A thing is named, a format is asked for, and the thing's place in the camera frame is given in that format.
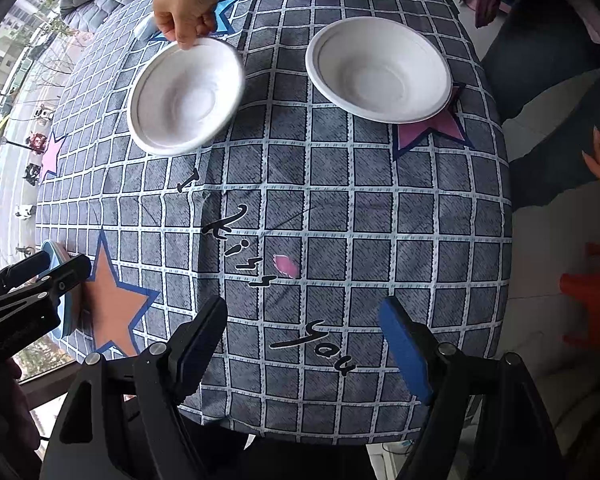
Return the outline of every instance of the road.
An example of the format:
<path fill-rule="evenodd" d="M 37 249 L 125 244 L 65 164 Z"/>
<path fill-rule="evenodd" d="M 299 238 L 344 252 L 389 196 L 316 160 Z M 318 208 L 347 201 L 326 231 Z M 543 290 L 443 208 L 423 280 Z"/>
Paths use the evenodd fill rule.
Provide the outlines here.
<path fill-rule="evenodd" d="M 56 105 L 69 77 L 50 68 L 69 72 L 68 68 L 78 60 L 85 45 L 85 37 L 80 38 L 80 43 L 72 41 L 69 44 L 67 38 L 56 38 L 40 59 L 34 62 L 14 102 L 11 120 L 4 132 L 5 138 L 24 144 L 31 132 L 42 132 L 47 137 L 50 135 L 50 124 L 42 127 L 31 119 L 42 103 Z M 27 164 L 40 164 L 41 160 L 41 155 L 25 148 L 10 144 L 0 147 L 0 268 L 22 259 L 22 255 L 16 252 L 17 246 L 35 246 L 35 218 L 20 220 L 14 212 L 21 204 L 36 203 L 38 187 L 31 186 L 22 177 Z"/>

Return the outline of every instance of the pink star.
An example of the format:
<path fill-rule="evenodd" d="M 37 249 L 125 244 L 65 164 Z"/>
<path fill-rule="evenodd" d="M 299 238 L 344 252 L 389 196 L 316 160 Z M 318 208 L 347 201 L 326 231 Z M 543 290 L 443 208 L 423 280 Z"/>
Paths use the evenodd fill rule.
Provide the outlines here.
<path fill-rule="evenodd" d="M 58 174 L 58 152 L 62 148 L 62 144 L 66 137 L 60 140 L 56 140 L 56 136 L 53 132 L 49 135 L 49 139 L 46 143 L 46 150 L 42 155 L 42 168 L 40 169 L 40 182 L 42 182 L 47 174 L 51 173 L 53 176 Z"/>
<path fill-rule="evenodd" d="M 452 109 L 458 102 L 461 89 L 462 87 L 460 86 L 454 86 L 448 105 L 433 117 L 419 123 L 394 124 L 394 158 L 398 158 L 404 152 L 408 152 L 420 142 L 420 139 L 429 134 L 439 134 L 447 139 L 455 140 L 459 144 L 465 146 L 471 145 L 471 142 L 462 129 L 462 124 L 452 112 Z"/>

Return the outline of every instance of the tablecloth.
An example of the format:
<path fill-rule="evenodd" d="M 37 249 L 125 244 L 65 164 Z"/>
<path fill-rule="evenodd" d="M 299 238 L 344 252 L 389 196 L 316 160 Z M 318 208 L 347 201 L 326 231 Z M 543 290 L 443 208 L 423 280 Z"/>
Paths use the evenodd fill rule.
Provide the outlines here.
<path fill-rule="evenodd" d="M 379 301 L 395 294 L 440 341 L 493 356 L 510 271 L 504 139 L 453 3 L 237 0 L 221 25 L 245 62 L 238 113 L 212 144 L 173 158 L 140 150 L 126 123 L 130 86 L 166 46 L 132 36 L 150 4 L 112 15 L 63 91 L 36 243 L 92 257 L 106 246 L 115 286 L 148 298 L 128 327 L 137 351 L 209 296 L 226 299 L 227 330 L 182 407 L 194 420 L 298 442 L 416 435 L 427 408 L 395 367 Z M 405 23 L 442 52 L 464 87 L 453 111 L 467 146 L 428 134 L 399 153 L 395 127 L 312 86 L 309 40 L 350 16 Z M 78 360 L 94 350 L 88 309 L 59 343 Z"/>

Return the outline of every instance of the bowl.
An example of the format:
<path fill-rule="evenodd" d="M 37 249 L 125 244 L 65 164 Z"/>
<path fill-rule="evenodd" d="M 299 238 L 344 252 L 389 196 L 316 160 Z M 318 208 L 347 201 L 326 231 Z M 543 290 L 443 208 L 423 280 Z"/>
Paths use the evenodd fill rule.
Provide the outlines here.
<path fill-rule="evenodd" d="M 304 61 L 329 101 L 371 121 L 423 121 L 451 97 L 442 54 L 416 30 L 383 18 L 331 23 L 311 40 Z"/>
<path fill-rule="evenodd" d="M 190 153 L 228 123 L 243 91 L 242 60 L 231 45 L 199 38 L 181 50 L 174 43 L 152 57 L 131 89 L 132 139 L 153 155 Z"/>

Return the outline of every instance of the gray plaid tablecloth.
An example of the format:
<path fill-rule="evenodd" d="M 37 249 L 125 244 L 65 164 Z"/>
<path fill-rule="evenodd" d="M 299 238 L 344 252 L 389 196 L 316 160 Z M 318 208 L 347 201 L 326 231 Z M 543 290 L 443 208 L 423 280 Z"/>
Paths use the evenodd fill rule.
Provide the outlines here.
<path fill-rule="evenodd" d="M 132 36 L 150 4 L 112 15 L 64 90 L 53 130 L 66 140 L 58 175 L 40 186 L 37 243 L 53 238 L 94 256 L 104 231 L 120 280 L 160 292 L 133 328 L 140 350 L 169 338 L 210 295 L 226 299 L 222 344 L 183 406 L 195 420 L 302 442 L 413 436 L 426 407 L 395 368 L 379 301 L 395 294 L 440 341 L 493 356 L 509 280 L 504 139 L 455 7 L 239 0 L 225 39 L 245 61 L 242 105 L 213 145 L 160 158 L 130 140 L 125 118 L 139 70 L 165 47 Z M 309 40 L 325 24 L 369 15 L 405 23 L 440 49 L 466 85 L 458 117 L 471 148 L 429 135 L 394 160 L 389 125 L 353 117 L 313 88 Z M 200 179 L 178 192 L 194 170 Z M 238 213 L 231 232 L 208 227 Z M 240 252 L 225 256 L 231 248 Z M 254 270 L 236 268 L 249 258 Z M 78 360 L 93 350 L 87 323 L 60 341 Z M 328 336 L 276 348 L 311 330 Z"/>

